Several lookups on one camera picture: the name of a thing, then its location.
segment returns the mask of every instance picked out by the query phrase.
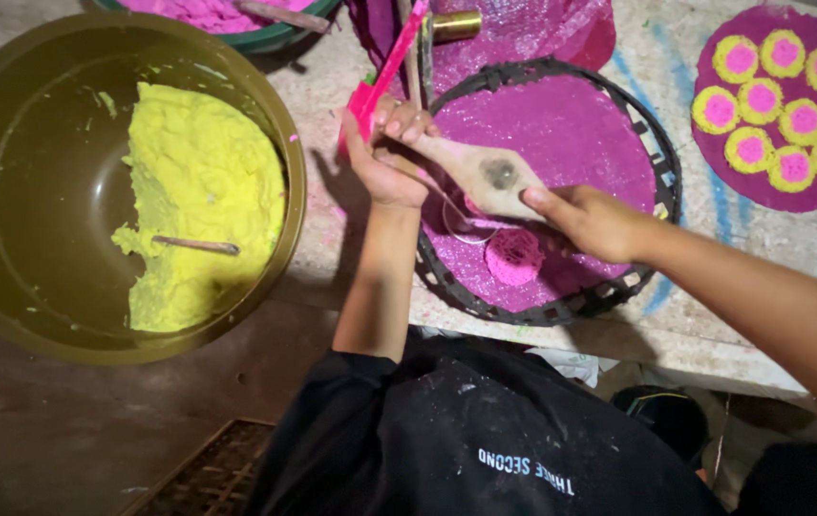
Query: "person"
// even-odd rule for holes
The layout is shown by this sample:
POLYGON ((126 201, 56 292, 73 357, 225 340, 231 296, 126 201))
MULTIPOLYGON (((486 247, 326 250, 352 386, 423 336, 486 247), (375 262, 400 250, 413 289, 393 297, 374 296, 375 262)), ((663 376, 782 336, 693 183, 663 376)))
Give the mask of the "person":
MULTIPOLYGON (((391 97, 391 139, 438 136, 391 97)), ((405 347, 427 191, 373 157, 343 113, 371 207, 331 350, 275 429, 250 515, 723 514, 674 451, 540 357, 470 344, 405 347)), ((522 200, 577 252, 666 275, 817 397, 817 279, 638 213, 589 186, 522 200)), ((766 454, 738 513, 817 513, 817 449, 766 454)))

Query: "purple round board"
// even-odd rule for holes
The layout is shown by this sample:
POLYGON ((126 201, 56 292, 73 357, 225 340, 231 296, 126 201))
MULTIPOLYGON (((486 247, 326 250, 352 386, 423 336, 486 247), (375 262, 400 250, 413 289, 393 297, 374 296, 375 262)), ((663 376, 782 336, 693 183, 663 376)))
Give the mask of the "purple round board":
MULTIPOLYGON (((695 94, 698 95, 702 89, 709 86, 721 86, 733 93, 733 95, 736 95, 739 91, 740 85, 727 84, 717 76, 717 72, 712 67, 713 52, 719 41, 727 36, 738 35, 745 36, 756 45, 760 45, 772 30, 777 29, 792 30, 804 42, 807 55, 817 49, 817 18, 802 15, 788 6, 752 7, 720 26, 720 29, 717 29, 711 39, 707 41, 707 44, 704 45, 698 59, 698 80, 695 82, 695 94)), ((817 92, 806 84, 805 72, 792 79, 779 79, 771 77, 759 66, 755 77, 769 77, 777 82, 784 92, 785 104, 798 98, 809 98, 817 104, 817 92)), ((745 121, 740 121, 737 127, 748 125, 745 121)), ((768 132, 775 148, 788 145, 778 131, 777 122, 760 127, 768 132)), ((746 195, 746 197, 760 205, 781 211, 801 213, 817 209, 817 177, 813 184, 803 192, 790 194, 780 192, 771 186, 765 172, 740 173, 726 162, 723 147, 730 135, 729 133, 721 135, 708 134, 700 130, 694 122, 691 124, 691 132, 695 141, 698 142, 700 153, 708 164, 736 192, 746 195)))
MULTIPOLYGON (((656 179, 640 136, 630 117, 585 79, 547 76, 477 92, 450 101, 435 120, 450 140, 519 152, 549 188, 589 184, 645 213, 653 211, 656 179)), ((461 205, 461 192, 454 201, 461 205)), ((485 244, 462 242, 449 233, 442 208, 437 195, 429 195, 422 208, 422 228, 437 258, 472 294, 507 311, 561 299, 629 267, 585 254, 564 257, 537 235, 546 255, 539 274, 525 285, 506 285, 488 270, 485 244)))

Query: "black rim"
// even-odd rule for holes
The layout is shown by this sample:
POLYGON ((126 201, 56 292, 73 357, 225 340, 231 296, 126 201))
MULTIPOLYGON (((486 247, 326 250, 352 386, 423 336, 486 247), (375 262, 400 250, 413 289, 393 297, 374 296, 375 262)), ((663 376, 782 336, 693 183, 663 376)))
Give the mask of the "black rim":
MULTIPOLYGON (((436 115, 448 102, 475 92, 488 90, 494 93, 502 86, 524 85, 557 75, 573 75, 590 81, 596 89, 609 95, 623 113, 630 116, 632 130, 635 133, 643 135, 650 130, 659 148, 659 152, 653 154, 647 151, 647 158, 657 179, 654 214, 672 224, 678 224, 682 172, 672 142, 647 107, 596 72, 563 63, 552 56, 520 63, 485 66, 478 74, 470 75, 438 97, 431 105, 430 111, 436 115)), ((437 258, 437 252, 423 230, 418 235, 417 251, 415 271, 425 286, 446 301, 450 307, 487 321, 523 326, 571 324, 579 318, 599 315, 637 295, 654 274, 654 271, 645 265, 632 265, 615 278, 582 288, 579 292, 561 299, 524 311, 510 312, 483 301, 463 287, 449 272, 447 266, 437 258)))

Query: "purple sheet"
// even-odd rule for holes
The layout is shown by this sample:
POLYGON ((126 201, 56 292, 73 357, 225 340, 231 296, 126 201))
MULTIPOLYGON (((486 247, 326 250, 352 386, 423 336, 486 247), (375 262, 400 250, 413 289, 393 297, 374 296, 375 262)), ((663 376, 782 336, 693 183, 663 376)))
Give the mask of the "purple sheet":
MULTIPOLYGON (((698 95, 702 89, 708 86, 722 86, 734 95, 739 91, 739 85, 728 85, 722 81, 711 65, 713 51, 718 41, 723 40, 726 36, 741 35, 759 45, 775 29, 792 30, 804 42, 807 53, 817 49, 817 18, 801 15, 788 6, 752 7, 720 26, 720 29, 717 29, 711 39, 707 41, 698 59, 698 80, 695 82, 695 94, 698 95)), ((759 68, 755 77, 770 76, 759 68)), ((793 79, 771 78, 781 86, 784 92, 785 104, 803 97, 812 99, 817 104, 817 93, 806 84, 805 72, 793 79)), ((749 124, 741 121, 738 127, 747 125, 749 124)), ((763 128, 768 132, 775 148, 788 144, 778 131, 777 122, 763 126, 763 128)), ((766 205, 781 211, 801 213, 817 209, 817 177, 813 184, 803 192, 797 194, 780 192, 771 186, 765 172, 744 174, 730 167, 723 156, 723 147, 729 133, 722 135, 707 134, 694 123, 692 123, 691 132, 708 164, 736 192, 746 195, 746 197, 760 205, 766 205)))
MULTIPOLYGON (((513 149, 542 181, 556 187, 590 184, 636 209, 653 211, 656 183, 650 160, 631 120, 584 79, 546 77, 524 86, 505 86, 450 102, 437 124, 451 139, 513 149)), ((461 203, 461 196, 456 200, 461 203)), ((604 278, 621 275, 627 265, 610 265, 577 255, 550 252, 539 276, 520 287, 497 282, 484 261, 484 244, 461 242, 448 233, 443 202, 430 195, 422 210, 422 228, 437 257, 472 294, 505 310, 537 307, 604 278)))
MULTIPOLYGON (((599 70, 612 56, 615 23, 611 0, 431 0, 434 13, 478 8, 482 32, 474 39, 437 45, 434 88, 442 94, 484 65, 554 55, 561 61, 599 70)), ((395 2, 351 0, 351 16, 377 68, 393 46, 395 2)), ((395 82, 393 91, 401 91, 395 82)))

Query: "plastic bowl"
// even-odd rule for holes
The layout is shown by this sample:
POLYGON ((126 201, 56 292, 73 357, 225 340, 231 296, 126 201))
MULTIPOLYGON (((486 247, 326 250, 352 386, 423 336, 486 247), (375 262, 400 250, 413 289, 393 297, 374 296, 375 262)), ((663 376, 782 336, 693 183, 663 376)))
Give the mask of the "plastic bowl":
POLYGON ((5 45, 0 333, 36 353, 100 365, 160 360, 217 339, 258 307, 297 246, 306 169, 300 142, 288 141, 296 133, 284 103, 246 58, 178 21, 78 15, 5 45), (275 144, 288 184, 284 226, 263 276, 241 286, 212 320, 176 333, 126 328, 128 289, 144 265, 109 240, 137 220, 121 157, 139 81, 202 91, 246 113, 275 144), (111 96, 115 119, 93 92, 111 96))
MULTIPOLYGON (((116 0, 93 0, 98 6, 110 10, 127 10, 116 0)), ((313 2, 303 12, 325 18, 341 0, 317 0, 313 2)), ((273 53, 282 48, 297 43, 305 38, 310 32, 300 29, 287 23, 274 23, 264 29, 250 30, 236 34, 215 34, 241 53, 273 53)))

